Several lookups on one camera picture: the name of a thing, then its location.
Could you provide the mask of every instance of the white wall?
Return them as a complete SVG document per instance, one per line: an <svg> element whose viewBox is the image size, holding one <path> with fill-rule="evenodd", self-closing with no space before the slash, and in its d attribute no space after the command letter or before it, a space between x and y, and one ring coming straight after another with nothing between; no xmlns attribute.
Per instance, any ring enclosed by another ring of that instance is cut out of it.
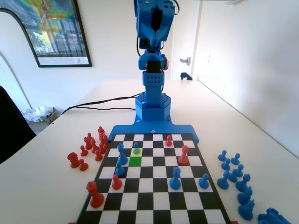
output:
<svg viewBox="0 0 299 224"><path fill-rule="evenodd" d="M297 157L298 8L297 0L204 1L195 67L200 81Z"/></svg>
<svg viewBox="0 0 299 224"><path fill-rule="evenodd" d="M48 105L63 111L106 79L140 79L142 85L134 1L78 0L78 5L93 67L38 68L19 24L0 13L0 53L32 107ZM172 39L171 29L162 50L170 63ZM165 78L170 79L170 74L170 69L165 71Z"/></svg>

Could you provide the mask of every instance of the door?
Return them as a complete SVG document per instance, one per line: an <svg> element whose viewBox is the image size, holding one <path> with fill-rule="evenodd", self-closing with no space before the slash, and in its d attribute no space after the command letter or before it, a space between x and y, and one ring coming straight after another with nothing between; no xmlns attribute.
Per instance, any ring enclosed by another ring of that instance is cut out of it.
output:
<svg viewBox="0 0 299 224"><path fill-rule="evenodd" d="M180 79L182 72L192 76L201 2L200 0L178 0L180 11L173 20L172 79Z"/></svg>

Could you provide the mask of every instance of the green square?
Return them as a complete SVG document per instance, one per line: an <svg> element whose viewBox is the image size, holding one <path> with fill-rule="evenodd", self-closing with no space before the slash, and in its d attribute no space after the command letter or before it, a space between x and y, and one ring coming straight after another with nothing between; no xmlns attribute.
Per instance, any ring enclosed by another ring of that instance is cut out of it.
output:
<svg viewBox="0 0 299 224"><path fill-rule="evenodd" d="M130 157L129 167L140 167L141 158L139 156Z"/></svg>

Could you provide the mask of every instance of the white square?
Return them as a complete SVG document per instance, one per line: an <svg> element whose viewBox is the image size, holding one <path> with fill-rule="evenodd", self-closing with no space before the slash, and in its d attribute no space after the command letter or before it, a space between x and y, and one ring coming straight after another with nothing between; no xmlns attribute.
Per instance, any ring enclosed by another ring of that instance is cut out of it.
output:
<svg viewBox="0 0 299 224"><path fill-rule="evenodd" d="M99 179L111 179L113 177L115 167L103 167Z"/></svg>
<svg viewBox="0 0 299 224"><path fill-rule="evenodd" d="M181 169L181 174L180 176L184 177L184 178L188 178L188 177L194 177L191 167L179 167Z"/></svg>
<svg viewBox="0 0 299 224"><path fill-rule="evenodd" d="M171 210L172 224L189 224L189 216L187 210Z"/></svg>
<svg viewBox="0 0 299 224"><path fill-rule="evenodd" d="M195 148L193 141L183 141L184 146L188 146L189 148Z"/></svg>
<svg viewBox="0 0 299 224"><path fill-rule="evenodd" d="M121 180L121 188L118 190L114 190L112 187L113 179L110 184L109 193L122 193L125 188L126 179L120 179Z"/></svg>
<svg viewBox="0 0 299 224"><path fill-rule="evenodd" d="M167 192L154 192L154 210L170 210Z"/></svg>
<svg viewBox="0 0 299 224"><path fill-rule="evenodd" d="M128 167L127 178L139 178L140 167Z"/></svg>
<svg viewBox="0 0 299 224"><path fill-rule="evenodd" d="M153 152L154 152L154 156L163 156L164 157L164 149L163 148L154 148Z"/></svg>
<svg viewBox="0 0 299 224"><path fill-rule="evenodd" d="M190 166L202 166L199 156L188 156L188 160Z"/></svg>
<svg viewBox="0 0 299 224"><path fill-rule="evenodd" d="M132 148L133 147L133 141L124 141L123 142L124 148Z"/></svg>
<svg viewBox="0 0 299 224"><path fill-rule="evenodd" d="M152 167L152 166L154 166L154 157L150 157L150 156L142 157L141 166L142 167Z"/></svg>
<svg viewBox="0 0 299 224"><path fill-rule="evenodd" d="M172 167L172 166L177 167L178 166L177 158L175 156L166 156L165 165L167 167Z"/></svg>
<svg viewBox="0 0 299 224"><path fill-rule="evenodd" d="M144 141L143 142L143 148L153 148L154 147L154 141Z"/></svg>
<svg viewBox="0 0 299 224"><path fill-rule="evenodd" d="M198 192L184 192L187 210L203 210Z"/></svg>
<svg viewBox="0 0 299 224"><path fill-rule="evenodd" d="M134 141L143 141L144 134L136 134L134 135Z"/></svg>
<svg viewBox="0 0 299 224"><path fill-rule="evenodd" d="M88 204L88 206L87 206L87 208L86 208L86 211L103 211L103 208L104 208L104 205L105 205L105 202L106 202L106 198L107 198L107 193L103 193L103 196L104 196L104 202L103 202L103 204L100 206L100 207L98 207L98 208L93 208L91 205L90 205L90 201L91 201L91 199L92 199L92 197L90 198L90 201L89 201L89 204Z"/></svg>
<svg viewBox="0 0 299 224"><path fill-rule="evenodd" d="M174 190L170 187L170 180L172 178L167 178L167 186L168 186L168 192L183 192L183 187L181 185L181 187L178 190Z"/></svg>
<svg viewBox="0 0 299 224"><path fill-rule="evenodd" d="M100 224L115 224L118 220L119 211L103 211Z"/></svg>
<svg viewBox="0 0 299 224"><path fill-rule="evenodd" d="M119 157L120 152L118 151L117 148L111 148L108 154L108 157Z"/></svg>
<svg viewBox="0 0 299 224"><path fill-rule="evenodd" d="M172 134L173 141L182 141L182 136L180 134Z"/></svg>
<svg viewBox="0 0 299 224"><path fill-rule="evenodd" d="M211 184L209 184L209 186L208 186L207 189L203 189L203 188L201 188L200 185L199 185L199 179L200 179L200 178L195 178L195 179L194 179L195 182L196 182L196 187L197 187L198 192L213 192L213 189L212 189L212 187L211 187Z"/></svg>
<svg viewBox="0 0 299 224"><path fill-rule="evenodd" d="M154 179L153 178L140 178L138 192L139 193L154 192Z"/></svg>
<svg viewBox="0 0 299 224"><path fill-rule="evenodd" d="M163 141L163 135L161 134L154 134L154 141Z"/></svg>
<svg viewBox="0 0 299 224"><path fill-rule="evenodd" d="M124 141L124 140L125 140L124 134L117 134L116 137L114 138L114 141Z"/></svg>
<svg viewBox="0 0 299 224"><path fill-rule="evenodd" d="M153 224L154 211L153 210L137 210L136 223L138 224Z"/></svg>
<svg viewBox="0 0 299 224"><path fill-rule="evenodd" d="M154 167L154 178L166 178L166 167Z"/></svg>
<svg viewBox="0 0 299 224"><path fill-rule="evenodd" d="M137 209L138 193L123 193L121 200L121 210Z"/></svg>
<svg viewBox="0 0 299 224"><path fill-rule="evenodd" d="M209 224L225 224L223 214L220 209L205 210L207 223Z"/></svg>

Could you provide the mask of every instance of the white table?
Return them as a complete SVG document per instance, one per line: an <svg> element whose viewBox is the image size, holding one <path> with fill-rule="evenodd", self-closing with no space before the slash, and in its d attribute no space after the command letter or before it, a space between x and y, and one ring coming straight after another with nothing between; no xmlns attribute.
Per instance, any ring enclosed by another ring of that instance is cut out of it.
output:
<svg viewBox="0 0 299 224"><path fill-rule="evenodd" d="M144 91L141 80L109 81L91 91L79 103L132 96ZM234 108L196 81L169 81L164 92L171 96L174 124L193 125L199 148L214 180L223 170L217 156L226 149L228 157L240 153L244 173L251 175L256 205L254 219L238 214L239 191L230 182L218 192L231 220L257 223L257 215L276 208L291 223L299 223L299 160L247 120ZM134 99L99 106L135 107ZM98 136L101 125L107 134L114 125L132 124L135 111L72 109L47 127L9 160L0 165L0 220L4 224L66 224L75 222L88 194L86 184L98 171L94 155L84 160L85 172L72 169L67 155L79 154L88 132Z"/></svg>

